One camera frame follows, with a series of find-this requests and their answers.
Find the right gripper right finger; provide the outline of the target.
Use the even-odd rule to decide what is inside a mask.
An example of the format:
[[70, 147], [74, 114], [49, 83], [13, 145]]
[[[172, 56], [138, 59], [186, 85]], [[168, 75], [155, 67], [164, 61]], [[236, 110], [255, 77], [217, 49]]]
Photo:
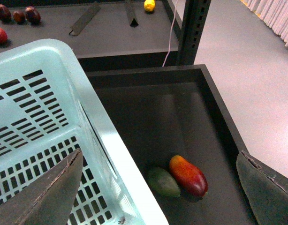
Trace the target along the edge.
[[260, 225], [288, 225], [288, 178], [240, 151], [236, 168], [241, 186]]

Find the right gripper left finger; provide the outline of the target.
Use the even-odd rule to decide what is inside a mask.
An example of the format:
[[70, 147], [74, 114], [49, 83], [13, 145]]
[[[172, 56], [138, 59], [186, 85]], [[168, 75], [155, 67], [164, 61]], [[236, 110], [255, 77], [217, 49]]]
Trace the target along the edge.
[[80, 186], [83, 153], [76, 149], [0, 206], [0, 225], [65, 225]]

